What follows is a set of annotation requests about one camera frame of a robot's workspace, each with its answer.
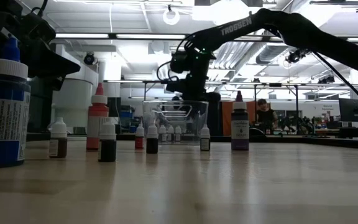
purple bottle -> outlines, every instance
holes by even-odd
[[[237,92],[231,113],[231,150],[249,150],[247,103],[242,101],[241,91]]]

bottle label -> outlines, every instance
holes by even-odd
[[[201,139],[201,150],[209,151],[209,139]]]
[[[136,149],[143,149],[144,148],[144,139],[142,137],[135,138],[135,148]]]
[[[249,139],[249,122],[246,120],[231,121],[232,139]]]
[[[102,143],[99,142],[98,159],[102,159]]]
[[[58,148],[59,148],[59,140],[57,139],[49,140],[49,156],[57,156]]]
[[[0,88],[0,161],[24,160],[30,93]]]
[[[167,141],[167,134],[161,135],[161,141],[166,142]]]
[[[89,116],[86,137],[98,138],[101,125],[106,122],[106,117]]]

bottle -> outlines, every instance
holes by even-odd
[[[173,127],[172,127],[172,125],[170,125],[169,128],[168,128],[167,141],[168,141],[168,142],[173,142],[173,141],[175,141],[175,134],[173,133]]]
[[[231,149],[249,150],[249,121],[247,103],[242,102],[241,91],[237,92],[236,102],[231,113]]]
[[[99,135],[99,162],[115,162],[117,154],[116,126],[112,118],[107,118],[100,127]]]
[[[67,156],[67,126],[63,118],[57,118],[52,125],[49,140],[49,158],[66,158]]]
[[[159,133],[160,142],[166,142],[167,141],[167,129],[165,128],[164,125],[161,125],[158,133]]]
[[[0,58],[0,167],[24,162],[31,87],[28,67],[20,63],[17,40],[9,38]]]
[[[140,122],[135,134],[135,149],[143,149],[144,142],[144,128],[142,122]]]
[[[109,116],[107,96],[103,93],[103,84],[99,83],[96,94],[92,96],[92,106],[88,111],[88,127],[86,132],[86,150],[97,151],[99,149],[100,126]]]
[[[209,128],[206,124],[201,130],[200,149],[201,151],[211,150],[211,135],[209,135]]]
[[[175,142],[180,142],[180,137],[181,137],[181,128],[180,126],[177,126],[175,128]]]
[[[146,143],[146,153],[147,154],[157,154],[158,153],[158,133],[157,127],[155,124],[151,124],[147,129],[147,143]]]

dark liquid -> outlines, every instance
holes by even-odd
[[[209,138],[200,139],[200,150],[201,151],[211,150],[211,140]]]
[[[63,159],[67,156],[67,138],[51,138],[58,140],[57,156],[49,156],[49,158]]]
[[[116,140],[100,140],[99,162],[115,162],[117,154]]]
[[[158,153],[158,139],[147,139],[146,142],[146,153],[157,154]]]

person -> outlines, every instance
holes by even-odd
[[[270,109],[265,99],[260,99],[257,102],[259,110],[256,111],[257,122],[264,124],[266,127],[277,128],[277,114]]]

